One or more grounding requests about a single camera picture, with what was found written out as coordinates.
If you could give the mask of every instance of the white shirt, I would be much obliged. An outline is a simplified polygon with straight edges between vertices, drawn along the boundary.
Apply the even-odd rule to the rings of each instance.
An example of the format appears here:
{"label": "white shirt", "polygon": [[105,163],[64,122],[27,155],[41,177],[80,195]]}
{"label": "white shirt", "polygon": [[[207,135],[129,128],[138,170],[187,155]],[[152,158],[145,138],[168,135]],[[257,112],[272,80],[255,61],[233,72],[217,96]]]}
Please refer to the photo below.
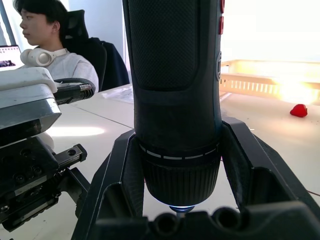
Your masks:
{"label": "white shirt", "polygon": [[[21,68],[32,68],[24,65]],[[99,79],[92,64],[83,56],[70,53],[56,57],[53,62],[45,67],[49,70],[53,80],[67,78],[81,78],[91,81],[95,85],[95,92],[99,91]]]}

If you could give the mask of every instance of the red button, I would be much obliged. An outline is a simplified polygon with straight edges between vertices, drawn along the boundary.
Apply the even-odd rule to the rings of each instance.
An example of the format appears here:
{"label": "red button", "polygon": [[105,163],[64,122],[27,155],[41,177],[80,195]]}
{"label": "red button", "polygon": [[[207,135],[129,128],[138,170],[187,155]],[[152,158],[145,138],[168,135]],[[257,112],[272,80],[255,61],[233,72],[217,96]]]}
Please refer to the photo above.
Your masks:
{"label": "red button", "polygon": [[223,16],[220,17],[220,22],[219,22],[219,34],[222,35],[224,33],[224,21],[225,18]]}
{"label": "red button", "polygon": [[225,0],[220,0],[220,10],[222,14],[225,12]]}

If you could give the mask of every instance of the black holder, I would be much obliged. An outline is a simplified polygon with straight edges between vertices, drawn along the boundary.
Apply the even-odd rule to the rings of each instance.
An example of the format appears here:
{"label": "black holder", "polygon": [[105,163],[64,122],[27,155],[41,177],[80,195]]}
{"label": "black holder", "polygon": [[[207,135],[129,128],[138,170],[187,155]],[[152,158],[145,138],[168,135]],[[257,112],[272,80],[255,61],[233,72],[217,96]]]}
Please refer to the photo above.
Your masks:
{"label": "black holder", "polygon": [[72,239],[320,239],[319,206],[275,150],[226,117],[220,151],[240,213],[223,207],[149,222],[138,140],[134,130],[122,134],[93,177]]}

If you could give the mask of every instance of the laptop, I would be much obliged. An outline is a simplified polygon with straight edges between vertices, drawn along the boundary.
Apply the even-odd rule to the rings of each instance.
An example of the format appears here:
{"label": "laptop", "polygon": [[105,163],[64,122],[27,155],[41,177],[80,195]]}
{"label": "laptop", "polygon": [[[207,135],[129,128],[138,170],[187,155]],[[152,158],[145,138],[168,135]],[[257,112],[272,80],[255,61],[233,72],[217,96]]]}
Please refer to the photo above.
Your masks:
{"label": "laptop", "polygon": [[15,70],[23,66],[20,54],[18,45],[0,46],[0,72]]}

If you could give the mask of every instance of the white headphones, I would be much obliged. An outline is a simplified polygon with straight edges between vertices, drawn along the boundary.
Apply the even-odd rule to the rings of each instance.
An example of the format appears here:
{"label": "white headphones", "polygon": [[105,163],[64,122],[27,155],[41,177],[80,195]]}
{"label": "white headphones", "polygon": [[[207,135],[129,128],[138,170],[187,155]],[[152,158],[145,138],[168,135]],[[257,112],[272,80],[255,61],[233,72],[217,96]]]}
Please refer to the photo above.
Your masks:
{"label": "white headphones", "polygon": [[45,67],[50,65],[56,57],[68,53],[66,48],[58,51],[47,51],[42,48],[27,49],[20,55],[21,61],[31,67]]}

